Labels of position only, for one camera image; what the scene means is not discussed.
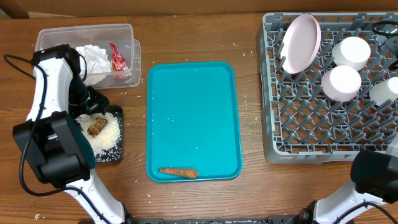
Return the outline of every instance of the carrot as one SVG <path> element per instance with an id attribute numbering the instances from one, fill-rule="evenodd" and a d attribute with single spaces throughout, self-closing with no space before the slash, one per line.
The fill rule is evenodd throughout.
<path id="1" fill-rule="evenodd" d="M 197 178 L 198 172 L 193 169 L 172 169 L 172 168 L 160 168 L 159 172 L 164 174 L 179 175 L 186 178 Z"/>

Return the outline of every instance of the teal tray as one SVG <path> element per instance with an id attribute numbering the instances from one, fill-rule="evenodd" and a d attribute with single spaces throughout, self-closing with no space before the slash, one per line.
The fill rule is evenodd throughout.
<path id="1" fill-rule="evenodd" d="M 173 63 L 148 74 L 147 173 L 156 182 L 232 179 L 243 167 L 234 71 L 225 62 Z M 198 178 L 159 168 L 195 169 Z"/>

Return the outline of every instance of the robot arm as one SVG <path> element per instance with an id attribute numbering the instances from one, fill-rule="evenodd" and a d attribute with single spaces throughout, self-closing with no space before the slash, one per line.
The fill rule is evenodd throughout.
<path id="1" fill-rule="evenodd" d="M 398 135 L 385 154 L 361 150 L 351 168 L 351 180 L 329 197 L 312 202 L 304 208 L 294 224 L 334 224 L 348 210 L 359 207 L 345 216 L 339 224 L 353 223 L 352 219 L 372 206 L 360 207 L 364 202 L 378 206 L 398 200 Z"/>
<path id="2" fill-rule="evenodd" d="M 104 113 L 108 99 L 92 87 L 85 87 L 79 76 L 79 54 L 69 45 L 35 52 L 32 63 L 39 65 L 47 77 L 44 110 L 26 155 L 34 174 L 41 183 L 51 183 L 56 189 L 64 189 L 72 195 L 95 223 L 130 223 L 122 203 L 112 197 L 97 176 L 93 150 L 74 120 L 81 114 Z M 13 130 L 21 150 L 39 113 L 45 87 L 41 70 L 34 67 L 34 72 L 36 87 L 32 109 L 27 121 Z"/>

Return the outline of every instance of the dish rack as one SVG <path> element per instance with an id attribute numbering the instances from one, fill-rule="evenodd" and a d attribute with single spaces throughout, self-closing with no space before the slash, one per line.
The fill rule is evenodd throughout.
<path id="1" fill-rule="evenodd" d="M 262 135 L 265 158 L 278 164 L 319 164 L 352 161 L 360 149 L 382 152 L 397 134 L 398 101 L 381 106 L 369 90 L 398 71 L 397 60 L 371 32 L 374 22 L 398 21 L 398 13 L 311 13 L 319 22 L 321 47 L 312 64 L 291 75 L 282 69 L 283 37 L 302 13 L 268 13 L 256 37 L 257 65 L 262 85 Z M 331 50 L 340 40 L 356 36 L 371 46 L 371 57 L 359 74 L 362 85 L 348 102 L 333 101 L 323 92 L 322 75 L 335 67 Z"/>

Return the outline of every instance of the snack wrapper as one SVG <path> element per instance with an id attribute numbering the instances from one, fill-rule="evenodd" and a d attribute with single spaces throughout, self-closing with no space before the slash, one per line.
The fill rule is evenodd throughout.
<path id="1" fill-rule="evenodd" d="M 129 70 L 130 66 L 127 64 L 119 50 L 116 48 L 116 46 L 112 43 L 109 43 L 112 49 L 112 71 L 114 72 L 121 72 L 121 71 L 126 71 Z M 127 74 L 115 74 L 113 75 L 114 79 L 126 79 L 131 76 L 131 72 Z"/>

